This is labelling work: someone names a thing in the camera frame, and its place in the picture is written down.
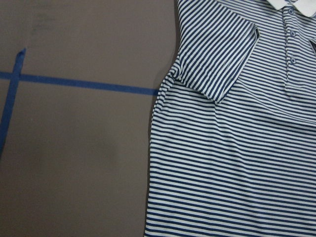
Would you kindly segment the blue white striped polo shirt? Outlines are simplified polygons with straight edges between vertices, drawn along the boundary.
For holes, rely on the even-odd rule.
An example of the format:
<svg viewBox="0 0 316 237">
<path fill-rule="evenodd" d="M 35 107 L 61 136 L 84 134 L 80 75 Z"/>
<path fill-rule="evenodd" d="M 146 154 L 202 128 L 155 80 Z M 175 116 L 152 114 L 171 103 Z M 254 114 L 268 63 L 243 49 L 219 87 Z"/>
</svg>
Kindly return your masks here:
<svg viewBox="0 0 316 237">
<path fill-rule="evenodd" d="M 147 237 L 316 234 L 316 3 L 180 0 Z"/>
</svg>

